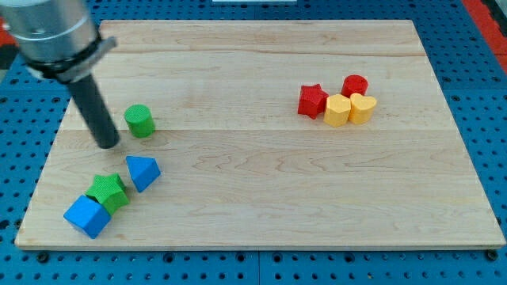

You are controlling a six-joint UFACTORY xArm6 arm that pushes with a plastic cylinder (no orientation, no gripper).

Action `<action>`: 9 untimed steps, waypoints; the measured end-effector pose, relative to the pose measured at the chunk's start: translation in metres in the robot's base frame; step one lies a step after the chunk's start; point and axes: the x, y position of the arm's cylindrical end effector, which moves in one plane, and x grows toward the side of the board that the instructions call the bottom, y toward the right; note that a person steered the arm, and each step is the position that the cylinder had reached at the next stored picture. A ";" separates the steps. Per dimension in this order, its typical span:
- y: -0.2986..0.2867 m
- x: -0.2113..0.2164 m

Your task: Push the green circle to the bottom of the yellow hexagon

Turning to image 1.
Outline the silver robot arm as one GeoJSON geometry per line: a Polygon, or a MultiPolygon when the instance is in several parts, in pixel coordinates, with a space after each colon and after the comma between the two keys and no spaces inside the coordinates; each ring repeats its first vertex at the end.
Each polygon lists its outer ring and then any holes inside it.
{"type": "Polygon", "coordinates": [[[1,16],[36,78],[75,83],[117,46],[101,36],[83,0],[1,0],[1,16]]]}

